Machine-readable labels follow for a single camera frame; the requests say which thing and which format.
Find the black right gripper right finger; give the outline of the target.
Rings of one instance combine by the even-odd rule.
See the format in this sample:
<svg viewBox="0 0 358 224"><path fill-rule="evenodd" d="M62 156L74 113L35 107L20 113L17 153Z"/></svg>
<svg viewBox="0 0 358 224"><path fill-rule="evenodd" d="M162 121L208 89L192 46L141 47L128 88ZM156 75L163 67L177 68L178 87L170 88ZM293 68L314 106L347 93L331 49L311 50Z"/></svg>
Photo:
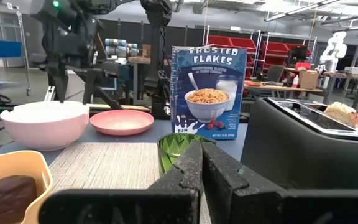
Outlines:
<svg viewBox="0 0 358 224"><path fill-rule="evenodd" d="M201 147L213 224L358 224L358 190L284 189L215 144Z"/></svg>

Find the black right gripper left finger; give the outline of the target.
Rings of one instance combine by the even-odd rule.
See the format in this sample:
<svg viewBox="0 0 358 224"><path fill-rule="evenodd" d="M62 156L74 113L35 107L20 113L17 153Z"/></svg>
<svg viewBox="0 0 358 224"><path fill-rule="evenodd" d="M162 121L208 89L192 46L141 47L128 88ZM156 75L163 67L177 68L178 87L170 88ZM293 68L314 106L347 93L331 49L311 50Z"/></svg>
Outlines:
<svg viewBox="0 0 358 224"><path fill-rule="evenodd" d="M203 147L192 142L147 189L71 189L42 204L39 224L199 224Z"/></svg>

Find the pink plate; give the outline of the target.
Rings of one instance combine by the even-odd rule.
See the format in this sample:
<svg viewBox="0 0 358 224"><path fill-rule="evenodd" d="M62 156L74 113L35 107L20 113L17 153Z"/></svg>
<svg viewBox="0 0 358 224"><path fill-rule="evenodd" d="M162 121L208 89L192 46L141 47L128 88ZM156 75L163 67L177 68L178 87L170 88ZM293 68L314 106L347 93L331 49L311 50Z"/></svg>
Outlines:
<svg viewBox="0 0 358 224"><path fill-rule="evenodd" d="M154 123L154 117L136 110L110 110L90 118L95 130L112 136L130 136L143 133Z"/></svg>

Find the pink bowl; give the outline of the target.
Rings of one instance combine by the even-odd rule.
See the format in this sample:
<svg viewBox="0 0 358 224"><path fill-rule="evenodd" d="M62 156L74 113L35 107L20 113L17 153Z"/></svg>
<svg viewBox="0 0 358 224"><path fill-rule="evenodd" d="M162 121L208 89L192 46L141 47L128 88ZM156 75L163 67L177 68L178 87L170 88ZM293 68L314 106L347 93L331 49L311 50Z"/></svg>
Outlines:
<svg viewBox="0 0 358 224"><path fill-rule="evenodd" d="M84 133L90 107L77 101L39 101L4 110L0 119L18 144L39 151L69 146Z"/></svg>

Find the blue Frosted Flakes cereal box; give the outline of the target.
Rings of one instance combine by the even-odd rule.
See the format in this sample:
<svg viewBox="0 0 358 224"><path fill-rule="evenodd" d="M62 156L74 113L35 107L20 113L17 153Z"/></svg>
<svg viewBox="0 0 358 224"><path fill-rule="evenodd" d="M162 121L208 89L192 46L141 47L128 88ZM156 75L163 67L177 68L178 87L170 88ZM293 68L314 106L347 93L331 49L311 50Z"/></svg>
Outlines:
<svg viewBox="0 0 358 224"><path fill-rule="evenodd" d="M174 133L236 139L247 52L222 47L173 47L170 112Z"/></svg>

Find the toast slice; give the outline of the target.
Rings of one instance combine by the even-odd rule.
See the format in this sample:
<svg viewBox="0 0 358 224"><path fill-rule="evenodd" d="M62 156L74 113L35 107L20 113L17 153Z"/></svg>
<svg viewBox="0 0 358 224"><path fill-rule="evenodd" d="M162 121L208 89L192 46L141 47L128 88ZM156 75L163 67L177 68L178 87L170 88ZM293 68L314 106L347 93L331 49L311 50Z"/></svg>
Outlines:
<svg viewBox="0 0 358 224"><path fill-rule="evenodd" d="M358 128L358 112L346 104L334 102L327 106L324 113L353 128Z"/></svg>

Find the dark red apple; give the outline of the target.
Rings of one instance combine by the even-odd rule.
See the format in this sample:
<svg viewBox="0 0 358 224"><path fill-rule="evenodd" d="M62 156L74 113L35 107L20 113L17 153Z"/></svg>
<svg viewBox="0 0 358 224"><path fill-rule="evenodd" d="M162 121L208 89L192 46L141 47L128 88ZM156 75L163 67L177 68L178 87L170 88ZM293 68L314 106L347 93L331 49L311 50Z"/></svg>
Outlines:
<svg viewBox="0 0 358 224"><path fill-rule="evenodd" d="M19 224L27 207L37 198L35 179L13 175L0 179L0 224Z"/></svg>

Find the green glass cup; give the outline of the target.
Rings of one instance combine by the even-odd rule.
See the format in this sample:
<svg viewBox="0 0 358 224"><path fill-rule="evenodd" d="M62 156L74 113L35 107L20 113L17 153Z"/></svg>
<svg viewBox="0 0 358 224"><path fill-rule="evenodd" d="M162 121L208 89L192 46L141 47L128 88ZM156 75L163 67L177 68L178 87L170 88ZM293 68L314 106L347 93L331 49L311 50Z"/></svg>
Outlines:
<svg viewBox="0 0 358 224"><path fill-rule="evenodd" d="M216 144L214 139L190 133L171 133L161 137L157 141L160 175L165 174L194 141Z"/></svg>

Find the black toaster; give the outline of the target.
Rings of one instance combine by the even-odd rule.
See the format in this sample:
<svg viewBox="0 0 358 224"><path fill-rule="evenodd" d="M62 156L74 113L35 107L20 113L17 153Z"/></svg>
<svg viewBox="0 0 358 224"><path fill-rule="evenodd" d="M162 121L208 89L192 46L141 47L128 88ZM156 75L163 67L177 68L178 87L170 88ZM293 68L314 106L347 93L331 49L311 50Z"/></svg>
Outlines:
<svg viewBox="0 0 358 224"><path fill-rule="evenodd" d="M250 108L241 162L284 188L358 189L358 123L343 123L326 109L310 100L259 98Z"/></svg>

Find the blue storage bin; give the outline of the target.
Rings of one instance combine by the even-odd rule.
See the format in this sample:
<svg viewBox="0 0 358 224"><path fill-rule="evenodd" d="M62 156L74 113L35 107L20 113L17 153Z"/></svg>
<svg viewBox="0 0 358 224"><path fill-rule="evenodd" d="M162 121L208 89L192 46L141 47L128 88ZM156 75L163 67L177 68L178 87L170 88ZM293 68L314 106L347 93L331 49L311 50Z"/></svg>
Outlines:
<svg viewBox="0 0 358 224"><path fill-rule="evenodd" d="M0 40L0 58L22 57L22 43Z"/></svg>

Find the yellow plastic tray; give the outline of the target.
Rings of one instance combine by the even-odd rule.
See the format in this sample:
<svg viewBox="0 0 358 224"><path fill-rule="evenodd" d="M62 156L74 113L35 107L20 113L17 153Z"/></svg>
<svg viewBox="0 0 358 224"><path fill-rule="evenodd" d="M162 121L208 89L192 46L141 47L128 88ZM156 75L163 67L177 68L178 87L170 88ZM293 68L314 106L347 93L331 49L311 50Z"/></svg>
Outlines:
<svg viewBox="0 0 358 224"><path fill-rule="evenodd" d="M37 151L0 154L0 179L12 175L28 175L35 179L38 197L27 207L21 224L39 224L42 203L51 195L53 179L44 156Z"/></svg>

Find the grey office chair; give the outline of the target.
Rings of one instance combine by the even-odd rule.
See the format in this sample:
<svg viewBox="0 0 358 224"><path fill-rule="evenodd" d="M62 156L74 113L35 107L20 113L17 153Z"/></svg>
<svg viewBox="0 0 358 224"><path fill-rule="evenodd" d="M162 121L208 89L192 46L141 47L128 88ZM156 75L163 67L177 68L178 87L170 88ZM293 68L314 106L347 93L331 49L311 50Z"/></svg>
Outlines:
<svg viewBox="0 0 358 224"><path fill-rule="evenodd" d="M267 81L279 82L284 69L283 65L271 65L267 71Z"/></svg>

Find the cardboard box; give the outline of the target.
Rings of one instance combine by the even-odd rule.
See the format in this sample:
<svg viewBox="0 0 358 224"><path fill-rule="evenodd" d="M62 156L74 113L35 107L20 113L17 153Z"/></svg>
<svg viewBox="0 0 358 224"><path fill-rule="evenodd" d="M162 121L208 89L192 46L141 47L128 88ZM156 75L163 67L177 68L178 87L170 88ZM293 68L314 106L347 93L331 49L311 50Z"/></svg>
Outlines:
<svg viewBox="0 0 358 224"><path fill-rule="evenodd" d="M304 89L315 89L319 78L319 73L312 70L300 70L299 87Z"/></svg>

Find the metal rack with red bins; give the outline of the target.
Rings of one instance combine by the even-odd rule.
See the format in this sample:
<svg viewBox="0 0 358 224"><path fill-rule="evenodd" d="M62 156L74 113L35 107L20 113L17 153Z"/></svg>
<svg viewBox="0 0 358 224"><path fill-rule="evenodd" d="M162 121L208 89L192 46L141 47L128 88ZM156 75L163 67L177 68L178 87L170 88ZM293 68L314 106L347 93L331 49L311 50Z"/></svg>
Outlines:
<svg viewBox="0 0 358 224"><path fill-rule="evenodd" d="M289 65L295 62L291 57L292 50L306 48L305 59L301 62L311 63L316 48L317 37L310 35L284 34L278 32L262 32L258 37L257 50L254 59L254 75L266 72L272 65Z"/></svg>
<svg viewBox="0 0 358 224"><path fill-rule="evenodd" d="M261 35L261 30L207 25L204 28L203 44L245 49L247 51L246 80L250 80L258 67Z"/></svg>

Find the black monitor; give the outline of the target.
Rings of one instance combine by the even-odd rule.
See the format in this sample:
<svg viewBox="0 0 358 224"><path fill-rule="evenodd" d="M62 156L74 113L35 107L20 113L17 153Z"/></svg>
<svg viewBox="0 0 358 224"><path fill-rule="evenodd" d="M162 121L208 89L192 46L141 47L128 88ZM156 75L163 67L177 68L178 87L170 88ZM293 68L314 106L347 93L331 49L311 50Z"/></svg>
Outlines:
<svg viewBox="0 0 358 224"><path fill-rule="evenodd" d="M287 66L294 67L300 60L306 60L307 50L306 46L292 47L288 53Z"/></svg>

